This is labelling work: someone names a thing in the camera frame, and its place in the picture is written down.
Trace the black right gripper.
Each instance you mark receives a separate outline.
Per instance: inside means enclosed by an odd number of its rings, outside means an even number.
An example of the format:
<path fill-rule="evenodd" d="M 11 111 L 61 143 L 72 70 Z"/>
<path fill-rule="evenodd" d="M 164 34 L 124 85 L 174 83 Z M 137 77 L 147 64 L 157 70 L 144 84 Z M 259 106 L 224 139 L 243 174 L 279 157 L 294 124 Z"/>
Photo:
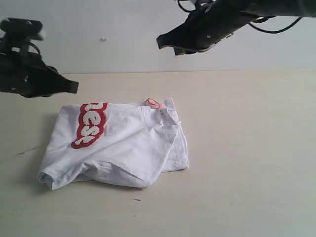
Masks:
<path fill-rule="evenodd" d="M 212 45 L 257 18 L 245 9 L 248 0 L 216 0 L 188 15 L 185 23 L 159 35 L 159 49 L 173 47 L 176 56 L 208 51 Z"/>

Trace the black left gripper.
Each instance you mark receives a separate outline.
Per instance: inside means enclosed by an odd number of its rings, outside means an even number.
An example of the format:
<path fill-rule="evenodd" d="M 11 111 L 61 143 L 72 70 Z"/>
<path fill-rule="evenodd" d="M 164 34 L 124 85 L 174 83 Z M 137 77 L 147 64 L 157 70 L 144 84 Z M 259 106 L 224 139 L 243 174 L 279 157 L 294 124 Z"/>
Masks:
<path fill-rule="evenodd" d="M 26 98 L 77 94 L 79 83 L 44 63 L 40 49 L 29 38 L 0 39 L 0 91 Z"/>

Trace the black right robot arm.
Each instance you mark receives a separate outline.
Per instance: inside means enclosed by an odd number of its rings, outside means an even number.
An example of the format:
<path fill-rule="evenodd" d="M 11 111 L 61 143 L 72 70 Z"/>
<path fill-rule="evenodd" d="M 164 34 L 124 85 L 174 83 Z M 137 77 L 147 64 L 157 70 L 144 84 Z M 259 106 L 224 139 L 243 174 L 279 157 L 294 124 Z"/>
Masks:
<path fill-rule="evenodd" d="M 289 26 L 271 31 L 279 34 L 302 18 L 316 16 L 314 0 L 195 0 L 193 4 L 194 10 L 183 10 L 188 13 L 183 24 L 157 37 L 160 49 L 172 47 L 177 56 L 202 53 L 245 25 L 264 32 L 256 24 L 277 16 L 296 17 Z"/>

